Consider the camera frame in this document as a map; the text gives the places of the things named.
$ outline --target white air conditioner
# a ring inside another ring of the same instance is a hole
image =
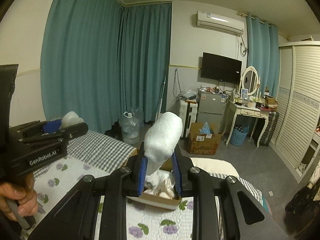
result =
[[[197,12],[197,26],[235,34],[239,37],[244,31],[244,22],[242,21],[202,11]]]

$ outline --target blue laundry basket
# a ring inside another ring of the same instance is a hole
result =
[[[235,127],[233,128],[233,132],[230,138],[230,143],[235,146],[240,146],[243,144],[248,132],[249,132],[249,126],[245,126],[242,128],[243,132],[240,132]]]

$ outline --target gray handle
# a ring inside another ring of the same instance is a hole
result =
[[[15,200],[9,198],[6,198],[5,200],[7,201],[8,206],[10,207],[12,213],[15,215],[18,223],[23,229],[28,230],[36,223],[34,216],[21,217],[18,214],[18,205]]]

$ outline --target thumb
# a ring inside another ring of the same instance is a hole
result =
[[[5,182],[0,184],[0,196],[19,200],[26,196],[26,191],[23,187]]]

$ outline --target mirror frame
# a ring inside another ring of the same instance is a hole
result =
[[[256,75],[256,78],[254,79],[254,84],[253,84],[253,91],[248,93],[248,96],[252,96],[256,91],[257,91],[257,84],[259,81],[259,76],[258,76],[258,72],[256,71],[256,69],[254,68],[254,66],[249,66],[245,69],[245,71],[242,74],[242,79],[241,79],[241,87],[244,88],[244,78],[245,75],[249,72],[249,71],[253,71]]]

